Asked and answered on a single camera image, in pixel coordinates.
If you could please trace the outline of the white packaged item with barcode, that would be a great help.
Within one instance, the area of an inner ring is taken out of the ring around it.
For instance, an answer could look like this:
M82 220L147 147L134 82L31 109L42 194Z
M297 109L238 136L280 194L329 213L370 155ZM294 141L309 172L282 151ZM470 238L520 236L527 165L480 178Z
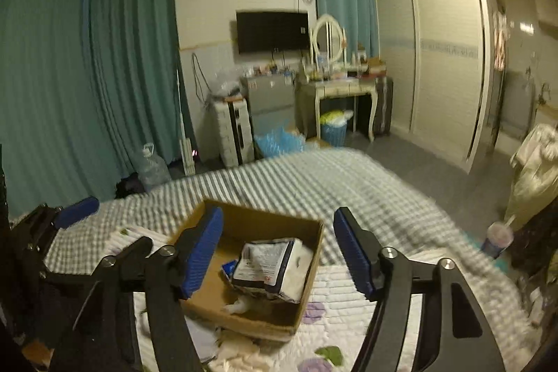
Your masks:
M287 303L301 302L314 252L298 238L246 243L221 273L239 292Z

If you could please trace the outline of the cream cloth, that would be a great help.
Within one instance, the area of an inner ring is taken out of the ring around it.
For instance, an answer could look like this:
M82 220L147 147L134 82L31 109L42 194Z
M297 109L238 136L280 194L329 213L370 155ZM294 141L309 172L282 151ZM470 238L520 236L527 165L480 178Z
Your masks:
M206 364L208 371L280 371L282 362L276 355L279 344L251 338L222 329L218 335L218 348Z

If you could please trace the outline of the white cloth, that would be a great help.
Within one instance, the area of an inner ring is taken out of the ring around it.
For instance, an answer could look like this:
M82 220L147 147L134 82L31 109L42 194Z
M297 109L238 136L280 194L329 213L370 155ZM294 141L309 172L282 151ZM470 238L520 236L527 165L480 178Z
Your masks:
M259 298L253 296L241 295L235 299L235 302L227 304L223 307L223 311L228 314L243 314L257 308Z

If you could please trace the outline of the grey checked bed sheet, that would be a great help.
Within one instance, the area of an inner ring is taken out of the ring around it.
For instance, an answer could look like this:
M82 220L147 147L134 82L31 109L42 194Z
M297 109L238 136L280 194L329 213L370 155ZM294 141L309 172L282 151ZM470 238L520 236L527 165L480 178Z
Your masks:
M323 221L322 264L343 262L332 228L333 212L340 206L348 207L382 244L408 256L443 249L481 304L507 367L516 367L519 354L536 349L536 331L514 283L432 199L350 148L258 160L104 202L96 214L56 236L45 263L54 272L88 274L117 228L137 225L172 234L205 198Z

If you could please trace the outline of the white floral quilt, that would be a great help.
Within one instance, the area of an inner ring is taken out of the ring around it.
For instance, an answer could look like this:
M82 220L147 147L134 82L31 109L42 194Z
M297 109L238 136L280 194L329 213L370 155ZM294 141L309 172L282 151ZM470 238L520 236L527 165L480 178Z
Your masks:
M142 234L152 239L152 252L166 240L164 235L145 228L120 228L110 234L103 255L115 256ZM145 297L140 293L133 297L142 366L144 371L159 371L149 335ZM412 296L407 333L396 371L412 368L422 299L422 296ZM280 371L351 371L375 309L376 303L356 291L344 265L320 266L301 325L287 344L279 343L276 348L276 355L282 362ZM202 352L202 360L212 360L222 328L202 325L201 320L186 320L193 332L192 338L198 343L198 351Z

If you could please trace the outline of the purple drink cup with straw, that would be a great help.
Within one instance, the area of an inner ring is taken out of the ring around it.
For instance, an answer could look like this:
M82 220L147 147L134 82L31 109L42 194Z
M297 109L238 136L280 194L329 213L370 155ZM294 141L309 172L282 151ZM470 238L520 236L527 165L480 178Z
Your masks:
M514 241L514 231L511 227L515 220L512 215L506 222L494 222L486 231L481 251L492 259L497 259Z

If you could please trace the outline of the open cardboard box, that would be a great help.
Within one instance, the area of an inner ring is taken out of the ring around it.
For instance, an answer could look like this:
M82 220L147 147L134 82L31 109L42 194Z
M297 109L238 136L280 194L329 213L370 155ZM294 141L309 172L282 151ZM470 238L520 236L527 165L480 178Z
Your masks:
M183 307L221 328L286 343L299 328L320 263L324 225L205 199L171 237L218 208L222 234L201 288Z

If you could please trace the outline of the teal curtain left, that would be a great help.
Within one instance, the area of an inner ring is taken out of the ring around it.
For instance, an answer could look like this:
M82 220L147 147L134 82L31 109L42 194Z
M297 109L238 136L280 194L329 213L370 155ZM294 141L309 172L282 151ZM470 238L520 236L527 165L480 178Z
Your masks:
M110 200L154 144L181 156L175 0L1 0L8 211Z

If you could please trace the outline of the dark suitcase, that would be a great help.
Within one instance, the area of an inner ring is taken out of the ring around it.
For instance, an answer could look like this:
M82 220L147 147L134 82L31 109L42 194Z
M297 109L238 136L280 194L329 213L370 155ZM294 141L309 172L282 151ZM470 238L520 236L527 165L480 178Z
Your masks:
M376 113L372 132L376 136L389 135L392 124L393 80L389 76L376 79Z

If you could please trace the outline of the blue waste basket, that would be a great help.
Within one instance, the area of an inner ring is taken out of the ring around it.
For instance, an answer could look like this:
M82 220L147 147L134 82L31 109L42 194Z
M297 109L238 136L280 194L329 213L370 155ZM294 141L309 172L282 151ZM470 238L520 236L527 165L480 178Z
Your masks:
M328 111L320 117L321 139L333 147L343 147L349 121L353 118L354 112L350 109L346 111Z

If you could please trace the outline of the white jacket on chair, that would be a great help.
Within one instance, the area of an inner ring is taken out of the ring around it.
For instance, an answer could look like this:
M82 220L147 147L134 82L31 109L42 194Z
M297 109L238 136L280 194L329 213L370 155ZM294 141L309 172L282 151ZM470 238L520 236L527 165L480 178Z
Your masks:
M510 165L514 180L504 220L517 231L557 197L557 129L537 124Z

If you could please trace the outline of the white suitcase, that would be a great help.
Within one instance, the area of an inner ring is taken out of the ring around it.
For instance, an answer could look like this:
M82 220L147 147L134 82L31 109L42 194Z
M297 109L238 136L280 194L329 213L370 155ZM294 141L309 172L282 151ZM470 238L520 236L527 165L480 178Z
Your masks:
M242 98L230 102L214 102L212 109L223 164L232 168L254 161L254 139L246 100Z

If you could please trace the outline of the white dressing table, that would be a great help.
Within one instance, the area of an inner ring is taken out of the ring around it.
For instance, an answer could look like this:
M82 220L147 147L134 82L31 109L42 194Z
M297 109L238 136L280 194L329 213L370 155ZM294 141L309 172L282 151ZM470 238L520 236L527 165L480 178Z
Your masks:
M368 137L371 142L375 140L374 120L378 105L378 92L376 81L369 78L343 78L329 81L303 81L298 84L297 97L303 122L304 136L320 139L321 101L324 99L353 99L354 117L357 118L360 96L368 95L371 100ZM353 131L356 132L356 119L353 121Z

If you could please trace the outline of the grey water heater cabinet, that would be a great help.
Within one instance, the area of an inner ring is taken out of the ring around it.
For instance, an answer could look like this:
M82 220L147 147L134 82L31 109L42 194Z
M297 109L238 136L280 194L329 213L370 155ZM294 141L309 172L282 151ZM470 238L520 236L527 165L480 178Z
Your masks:
M498 130L523 141L534 122L535 83L525 73L507 71L497 115Z

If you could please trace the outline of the white oval vanity mirror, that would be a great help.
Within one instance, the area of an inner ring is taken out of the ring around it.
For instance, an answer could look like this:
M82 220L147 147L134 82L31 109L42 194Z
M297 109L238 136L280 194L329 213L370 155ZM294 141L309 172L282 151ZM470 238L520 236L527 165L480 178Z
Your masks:
M310 51L319 68L331 67L343 59L345 33L330 14L320 16L310 33Z

